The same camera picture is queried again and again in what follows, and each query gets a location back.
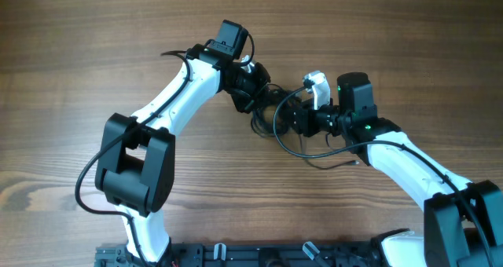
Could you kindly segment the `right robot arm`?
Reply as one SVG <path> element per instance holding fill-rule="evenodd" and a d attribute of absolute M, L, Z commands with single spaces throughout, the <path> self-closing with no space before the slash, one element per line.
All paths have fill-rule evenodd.
<path fill-rule="evenodd" d="M 400 229 L 374 243 L 383 266 L 500 266 L 502 191 L 491 181 L 474 183 L 422 152 L 402 129 L 377 114 L 368 75 L 350 72 L 337 79 L 338 102 L 319 71 L 303 78 L 300 90 L 283 98 L 274 120 L 306 137 L 321 131 L 341 136 L 345 152 L 385 173 L 422 210 L 424 233 Z"/>

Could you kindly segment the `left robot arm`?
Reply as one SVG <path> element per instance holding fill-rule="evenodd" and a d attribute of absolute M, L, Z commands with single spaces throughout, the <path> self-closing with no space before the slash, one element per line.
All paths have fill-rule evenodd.
<path fill-rule="evenodd" d="M 221 91 L 238 112 L 253 112 L 264 102 L 270 76 L 241 56 L 249 40 L 244 27 L 224 20 L 216 38 L 176 53 L 183 61 L 179 73 L 148 105 L 106 122 L 95 186 L 123 218 L 129 263 L 173 263 L 161 208 L 174 184 L 176 137 L 197 110 Z"/>

